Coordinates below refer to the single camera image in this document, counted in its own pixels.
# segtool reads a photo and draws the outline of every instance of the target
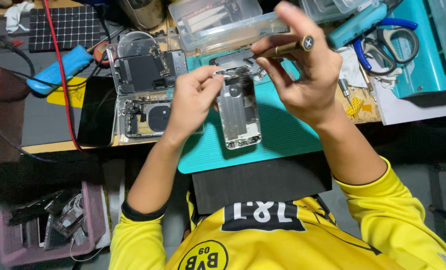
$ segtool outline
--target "gray floor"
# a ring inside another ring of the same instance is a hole
[[[122,163],[120,162],[115,162],[114,164],[118,164],[115,166],[122,166]],[[425,206],[427,210],[425,224],[430,229],[435,230],[434,216],[428,211],[428,206],[432,203],[432,193],[430,190],[431,179],[432,177],[439,176],[439,186],[441,188],[443,200],[442,203],[446,209],[446,172],[438,172],[428,165],[395,166],[394,170],[401,181],[410,189],[413,196],[417,197]],[[167,252],[168,258],[180,244],[184,227],[188,224],[189,216],[188,209],[185,205],[185,194],[189,184],[188,178],[177,175],[168,203],[168,210],[162,221],[163,246]],[[338,184],[333,182],[333,190],[321,193],[320,196],[333,213],[340,228],[353,236],[361,238],[358,224],[351,218],[348,212],[348,206],[346,205],[346,197],[342,193]],[[109,259],[109,252],[102,252],[94,259],[86,262],[81,269],[106,269],[109,264]],[[70,270],[72,266],[73,261],[71,259],[61,259],[25,267],[16,267],[15,269]]]

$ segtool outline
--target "bvb 09 logo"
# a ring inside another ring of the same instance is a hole
[[[228,252],[217,241],[208,240],[194,246],[178,266],[178,270],[225,270],[228,266]]]

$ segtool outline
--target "black phone display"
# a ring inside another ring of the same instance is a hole
[[[91,77],[86,83],[78,144],[105,147],[113,143],[117,92],[112,77]]]

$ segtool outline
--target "pink basket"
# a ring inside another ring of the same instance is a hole
[[[101,186],[93,185],[85,181],[82,184],[85,222],[83,224],[88,232],[88,237],[82,245],[73,244],[71,255],[87,254],[95,249],[95,243],[106,232],[105,213],[103,212]],[[70,257],[70,243],[53,250],[46,251],[38,245],[23,247],[20,226],[8,226],[10,209],[0,205],[0,260],[5,266],[15,266],[40,261],[55,260]]]

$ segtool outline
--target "person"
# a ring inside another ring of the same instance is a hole
[[[287,111],[319,135],[362,240],[340,230],[318,196],[286,203],[236,203],[200,219],[194,218],[189,201],[191,232],[166,262],[160,222],[178,160],[223,82],[221,75],[213,78],[218,67],[204,66],[176,81],[166,131],[122,205],[110,269],[446,269],[446,244],[425,226],[424,207],[335,101],[342,58],[297,7],[281,2],[275,12],[294,32],[263,38],[251,50],[260,53],[305,36],[314,38],[312,51],[287,55],[304,69],[299,80],[291,80],[274,59],[256,62],[268,73]]]

